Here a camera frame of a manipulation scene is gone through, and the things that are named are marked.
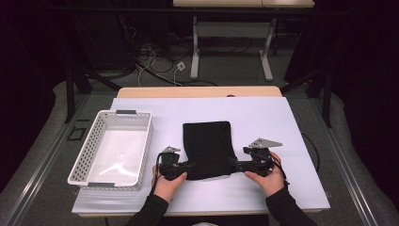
human hand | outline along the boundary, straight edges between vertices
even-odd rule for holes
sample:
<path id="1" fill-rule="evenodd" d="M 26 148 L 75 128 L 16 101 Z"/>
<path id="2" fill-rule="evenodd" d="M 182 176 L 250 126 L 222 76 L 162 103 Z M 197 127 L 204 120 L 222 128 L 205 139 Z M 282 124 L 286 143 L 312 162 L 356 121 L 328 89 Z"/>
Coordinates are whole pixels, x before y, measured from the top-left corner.
<path id="1" fill-rule="evenodd" d="M 276 155 L 275 153 L 272 153 L 272 156 L 278 160 L 278 163 L 281 164 L 281 160 L 279 159 L 279 156 Z M 263 193 L 266 195 L 266 197 L 269 197 L 273 195 L 274 193 L 280 191 L 282 188 L 284 188 L 284 181 L 282 178 L 282 172 L 281 170 L 274 165 L 272 171 L 270 174 L 268 174 L 265 177 L 262 177 L 255 172 L 251 171 L 246 171 L 244 174 L 247 176 L 247 178 L 251 179 L 252 181 L 256 182 L 262 189 Z"/>
<path id="2" fill-rule="evenodd" d="M 156 166 L 152 167 L 152 184 L 155 181 L 155 173 L 156 173 Z M 158 172 L 159 178 L 158 181 L 156 182 L 156 187 L 155 190 L 153 191 L 154 195 L 157 195 L 158 197 L 164 199 L 167 202 L 171 202 L 174 196 L 174 193 L 176 192 L 177 188 L 185 181 L 185 178 L 187 178 L 187 173 L 184 172 L 182 175 L 174 179 L 173 181 L 169 181 L 165 179 L 164 176 L 161 175 L 161 173 Z"/>

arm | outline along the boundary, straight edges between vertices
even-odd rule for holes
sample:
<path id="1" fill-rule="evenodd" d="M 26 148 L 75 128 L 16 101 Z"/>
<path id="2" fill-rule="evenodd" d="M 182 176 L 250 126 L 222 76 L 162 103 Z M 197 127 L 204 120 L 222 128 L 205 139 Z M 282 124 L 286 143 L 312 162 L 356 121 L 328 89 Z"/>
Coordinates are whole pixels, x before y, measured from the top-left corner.
<path id="1" fill-rule="evenodd" d="M 161 217 L 166 213 L 170 202 L 173 199 L 174 193 L 177 188 L 184 182 L 187 173 L 183 173 L 173 181 L 168 181 L 163 176 L 155 180 L 155 169 L 152 168 L 152 185 L 155 185 L 153 194 L 147 197 L 143 207 L 132 216 L 127 225 L 134 226 L 152 226 L 157 225 Z"/>
<path id="2" fill-rule="evenodd" d="M 275 153 L 273 157 L 281 163 Z M 256 182 L 266 195 L 266 204 L 270 214 L 281 226 L 290 225 L 316 225 L 297 205 L 295 199 L 290 195 L 284 186 L 281 170 L 274 166 L 273 170 L 266 177 L 262 177 L 254 172 L 246 171 L 245 175 Z"/>

black sleeve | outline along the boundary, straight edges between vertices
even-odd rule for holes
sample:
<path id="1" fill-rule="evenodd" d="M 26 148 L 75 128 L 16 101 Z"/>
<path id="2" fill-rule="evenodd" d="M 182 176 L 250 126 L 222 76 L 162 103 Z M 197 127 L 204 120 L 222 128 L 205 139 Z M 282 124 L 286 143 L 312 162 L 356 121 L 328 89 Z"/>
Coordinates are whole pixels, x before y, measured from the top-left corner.
<path id="1" fill-rule="evenodd" d="M 168 202 L 152 195 L 147 198 L 139 212 L 132 216 L 126 226 L 152 226 L 157 225 L 168 209 Z"/>
<path id="2" fill-rule="evenodd" d="M 297 205 L 288 189 L 283 188 L 266 198 L 270 214 L 281 226 L 317 225 Z"/>

white plug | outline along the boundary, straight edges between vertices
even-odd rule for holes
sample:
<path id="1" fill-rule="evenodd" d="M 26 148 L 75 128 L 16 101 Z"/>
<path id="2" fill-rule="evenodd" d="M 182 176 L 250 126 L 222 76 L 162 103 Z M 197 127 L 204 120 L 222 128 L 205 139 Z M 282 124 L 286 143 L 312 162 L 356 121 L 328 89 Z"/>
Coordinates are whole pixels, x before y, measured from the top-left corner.
<path id="1" fill-rule="evenodd" d="M 184 70 L 184 69 L 185 69 L 184 63 L 183 63 L 183 62 L 178 63 L 178 64 L 177 64 L 177 69 L 179 69 L 180 72 L 181 72 L 182 70 Z"/>

white plastic basket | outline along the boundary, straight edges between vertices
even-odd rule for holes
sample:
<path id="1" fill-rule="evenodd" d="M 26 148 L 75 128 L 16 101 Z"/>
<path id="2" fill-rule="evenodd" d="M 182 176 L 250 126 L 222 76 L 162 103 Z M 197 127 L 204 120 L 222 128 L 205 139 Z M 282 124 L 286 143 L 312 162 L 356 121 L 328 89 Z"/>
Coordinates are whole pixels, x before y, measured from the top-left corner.
<path id="1" fill-rule="evenodd" d="M 152 114 L 102 110 L 68 183 L 86 189 L 139 190 L 152 136 Z"/>

